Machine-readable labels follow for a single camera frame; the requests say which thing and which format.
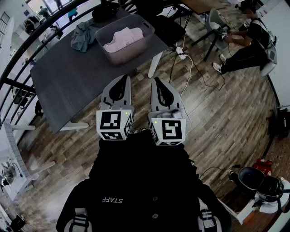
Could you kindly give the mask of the person's black jacket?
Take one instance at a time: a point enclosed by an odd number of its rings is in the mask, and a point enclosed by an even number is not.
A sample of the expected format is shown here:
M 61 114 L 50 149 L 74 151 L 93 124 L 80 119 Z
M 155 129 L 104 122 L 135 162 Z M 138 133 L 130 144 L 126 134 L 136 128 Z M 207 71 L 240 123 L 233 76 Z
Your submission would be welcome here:
M 232 221 L 202 183 L 182 144 L 156 145 L 150 130 L 99 141 L 89 177 L 77 184 L 57 232 L 230 232 Z

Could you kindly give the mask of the brown wooden desk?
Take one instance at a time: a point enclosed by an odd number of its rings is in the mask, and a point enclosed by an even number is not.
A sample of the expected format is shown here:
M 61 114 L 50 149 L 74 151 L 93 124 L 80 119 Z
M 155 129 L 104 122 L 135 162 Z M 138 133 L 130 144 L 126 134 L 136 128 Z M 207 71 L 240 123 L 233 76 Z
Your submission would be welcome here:
M 200 15 L 210 12 L 211 9 L 223 9 L 225 6 L 219 0 L 180 0 L 195 14 Z

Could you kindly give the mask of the black office chair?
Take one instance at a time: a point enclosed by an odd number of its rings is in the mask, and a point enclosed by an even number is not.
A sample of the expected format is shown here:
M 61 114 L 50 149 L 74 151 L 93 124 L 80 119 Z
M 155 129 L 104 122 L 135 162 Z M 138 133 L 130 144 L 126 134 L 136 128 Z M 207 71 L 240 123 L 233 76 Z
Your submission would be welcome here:
M 155 34 L 169 47 L 176 48 L 176 43 L 184 36 L 185 29 L 174 20 L 162 15 L 163 0 L 135 0 L 136 14 L 149 22 Z

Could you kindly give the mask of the grey plastic chair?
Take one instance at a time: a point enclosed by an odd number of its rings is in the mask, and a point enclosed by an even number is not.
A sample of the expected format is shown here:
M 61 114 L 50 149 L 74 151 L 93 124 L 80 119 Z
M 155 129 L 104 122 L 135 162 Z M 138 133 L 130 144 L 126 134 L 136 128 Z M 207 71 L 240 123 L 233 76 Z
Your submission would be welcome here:
M 216 9 L 210 10 L 209 16 L 205 22 L 205 28 L 207 33 L 191 44 L 192 46 L 195 46 L 202 40 L 209 39 L 211 45 L 203 59 L 204 61 L 207 60 L 214 46 L 216 47 L 216 51 L 225 49 L 228 46 L 225 42 L 225 38 L 228 37 L 228 32 L 230 31 L 229 25 L 225 23 L 225 19 Z

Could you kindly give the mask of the dark grey table white legs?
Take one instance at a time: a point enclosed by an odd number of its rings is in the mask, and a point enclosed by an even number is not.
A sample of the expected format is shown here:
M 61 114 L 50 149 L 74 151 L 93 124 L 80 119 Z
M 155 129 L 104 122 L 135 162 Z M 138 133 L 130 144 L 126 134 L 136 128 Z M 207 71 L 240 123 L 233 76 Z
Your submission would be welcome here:
M 149 48 L 133 60 L 111 64 L 97 41 L 85 53 L 71 48 L 72 33 L 57 42 L 30 70 L 44 116 L 53 133 L 59 132 L 75 115 L 98 97 L 115 78 L 129 74 L 151 60 L 149 76 L 157 68 L 167 45 L 155 34 Z

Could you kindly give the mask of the black equipment stack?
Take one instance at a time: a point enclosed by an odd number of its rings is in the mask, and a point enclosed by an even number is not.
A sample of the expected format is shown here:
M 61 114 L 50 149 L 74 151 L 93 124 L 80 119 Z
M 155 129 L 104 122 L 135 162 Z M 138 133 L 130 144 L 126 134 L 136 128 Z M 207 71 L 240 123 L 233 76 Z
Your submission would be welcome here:
M 268 135 L 270 137 L 286 138 L 290 134 L 290 110 L 288 108 L 271 110 L 271 116 L 267 120 L 269 121 Z

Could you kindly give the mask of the pink clothes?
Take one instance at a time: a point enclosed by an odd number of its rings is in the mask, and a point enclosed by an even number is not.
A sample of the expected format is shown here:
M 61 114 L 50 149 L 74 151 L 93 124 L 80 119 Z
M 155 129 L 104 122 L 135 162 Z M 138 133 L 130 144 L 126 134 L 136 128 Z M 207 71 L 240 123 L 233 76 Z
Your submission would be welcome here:
M 112 38 L 112 41 L 105 44 L 103 48 L 108 53 L 115 53 L 134 42 L 141 40 L 143 38 L 143 32 L 141 28 L 124 28 L 121 31 L 117 31 L 114 33 L 114 36 Z

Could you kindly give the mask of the red plastic package with text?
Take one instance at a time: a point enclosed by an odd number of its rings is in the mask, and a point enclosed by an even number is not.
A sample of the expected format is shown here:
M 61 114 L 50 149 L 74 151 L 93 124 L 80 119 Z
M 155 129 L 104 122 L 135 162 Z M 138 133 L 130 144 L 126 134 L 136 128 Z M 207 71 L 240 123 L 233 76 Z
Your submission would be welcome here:
M 270 160 L 257 159 L 253 167 L 262 171 L 265 176 L 272 174 L 272 162 Z

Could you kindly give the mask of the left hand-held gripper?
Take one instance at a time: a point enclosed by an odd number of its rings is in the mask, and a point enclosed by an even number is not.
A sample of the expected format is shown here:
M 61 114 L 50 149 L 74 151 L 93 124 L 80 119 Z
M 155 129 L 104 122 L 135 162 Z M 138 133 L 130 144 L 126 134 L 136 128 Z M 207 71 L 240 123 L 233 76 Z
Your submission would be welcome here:
M 112 80 L 103 90 L 101 108 L 96 111 L 97 132 L 103 140 L 126 140 L 133 123 L 131 79 L 123 75 Z

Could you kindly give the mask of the black round case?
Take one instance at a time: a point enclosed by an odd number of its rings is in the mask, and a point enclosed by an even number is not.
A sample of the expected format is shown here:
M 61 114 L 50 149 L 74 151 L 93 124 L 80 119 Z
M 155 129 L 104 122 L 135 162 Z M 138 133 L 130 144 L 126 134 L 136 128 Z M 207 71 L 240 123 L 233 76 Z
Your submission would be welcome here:
M 274 202 L 283 195 L 283 185 L 277 177 L 265 175 L 254 167 L 244 167 L 238 174 L 239 181 L 249 190 L 254 190 L 258 197 L 267 202 Z

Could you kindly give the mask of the translucent plastic bin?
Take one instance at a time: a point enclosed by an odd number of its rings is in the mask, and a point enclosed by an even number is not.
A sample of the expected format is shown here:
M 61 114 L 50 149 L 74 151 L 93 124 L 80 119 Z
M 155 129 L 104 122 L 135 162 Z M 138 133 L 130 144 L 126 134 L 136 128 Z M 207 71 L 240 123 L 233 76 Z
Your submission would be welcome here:
M 141 28 L 144 37 L 141 40 L 138 40 L 115 53 L 108 53 L 103 48 L 103 46 L 112 41 L 115 32 L 121 31 L 126 27 L 130 29 L 137 27 Z M 108 60 L 113 65 L 121 65 L 146 51 L 149 47 L 149 43 L 154 35 L 154 32 L 154 27 L 150 25 L 149 22 L 147 22 L 144 18 L 137 14 L 131 14 L 99 29 L 95 33 L 95 38 Z

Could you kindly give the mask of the black metal railing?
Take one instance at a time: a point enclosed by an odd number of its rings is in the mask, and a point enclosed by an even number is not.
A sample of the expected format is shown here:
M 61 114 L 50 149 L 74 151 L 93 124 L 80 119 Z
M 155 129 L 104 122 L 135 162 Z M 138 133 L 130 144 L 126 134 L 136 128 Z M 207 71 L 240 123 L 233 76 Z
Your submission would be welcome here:
M 15 52 L 14 56 L 11 58 L 10 62 L 7 64 L 5 70 L 3 71 L 1 77 L 0 77 L 0 90 L 4 85 L 9 86 L 6 95 L 4 96 L 4 99 L 0 105 L 0 113 L 4 113 L 4 117 L 1 118 L 1 121 L 4 122 L 6 120 L 9 111 L 14 104 L 15 98 L 13 98 L 10 101 L 10 104 L 8 105 L 8 108 L 6 110 L 3 110 L 6 102 L 7 102 L 7 97 L 11 93 L 11 90 L 13 88 L 17 88 L 18 91 L 16 92 L 14 97 L 17 97 L 19 92 L 21 90 L 26 91 L 27 93 L 32 93 L 32 97 L 30 101 L 24 106 L 24 109 L 22 110 L 20 116 L 23 115 L 23 113 L 26 111 L 27 107 L 30 105 L 31 101 L 34 99 L 36 96 L 36 92 L 33 86 L 28 86 L 26 85 L 26 82 L 31 78 L 31 75 L 29 74 L 27 78 L 23 82 L 18 82 L 18 79 L 22 72 L 26 69 L 26 67 L 30 64 L 30 62 L 35 58 L 35 56 L 53 39 L 57 36 L 58 32 L 55 32 L 52 34 L 27 60 L 27 62 L 24 63 L 23 67 L 20 69 L 20 71 L 17 73 L 15 79 L 10 79 L 9 75 L 16 65 L 16 63 L 20 60 L 22 55 L 26 52 L 26 50 L 29 48 L 29 46 L 39 38 L 39 36 L 46 30 L 48 29 L 53 23 L 55 23 L 59 18 L 62 16 L 66 15 L 70 10 L 73 8 L 78 7 L 79 5 L 84 4 L 83 9 L 85 11 L 81 14 L 79 14 L 76 18 L 74 18 L 72 21 L 68 22 L 65 24 L 63 27 L 61 27 L 59 30 L 63 31 L 66 29 L 68 26 L 76 22 L 77 20 L 81 19 L 82 17 L 86 16 L 90 12 L 92 12 L 94 9 L 96 9 L 100 4 L 94 4 L 92 0 L 75 0 L 74 2 L 68 4 L 65 6 L 63 9 L 55 13 L 53 16 L 50 17 L 50 19 L 46 20 L 42 25 L 40 25 L 28 38 L 27 40 L 24 41 L 24 43 L 20 46 L 20 48 Z

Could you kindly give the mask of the grey-green clothes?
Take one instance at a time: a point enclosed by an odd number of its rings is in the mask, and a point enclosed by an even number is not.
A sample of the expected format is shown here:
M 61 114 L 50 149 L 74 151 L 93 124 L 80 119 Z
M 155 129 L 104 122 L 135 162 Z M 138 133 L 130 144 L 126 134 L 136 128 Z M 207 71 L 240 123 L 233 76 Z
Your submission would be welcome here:
M 93 18 L 79 23 L 72 35 L 71 48 L 82 53 L 86 52 L 88 46 L 95 40 L 95 33 L 99 30 L 95 25 Z

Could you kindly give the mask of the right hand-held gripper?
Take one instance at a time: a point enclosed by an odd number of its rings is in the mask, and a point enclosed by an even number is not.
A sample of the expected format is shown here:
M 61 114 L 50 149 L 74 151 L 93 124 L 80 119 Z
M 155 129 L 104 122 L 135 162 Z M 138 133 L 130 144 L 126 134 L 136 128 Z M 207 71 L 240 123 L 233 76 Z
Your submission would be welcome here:
M 180 109 L 179 93 L 162 79 L 155 77 L 151 84 L 149 128 L 156 145 L 179 145 L 185 141 L 186 119 Z

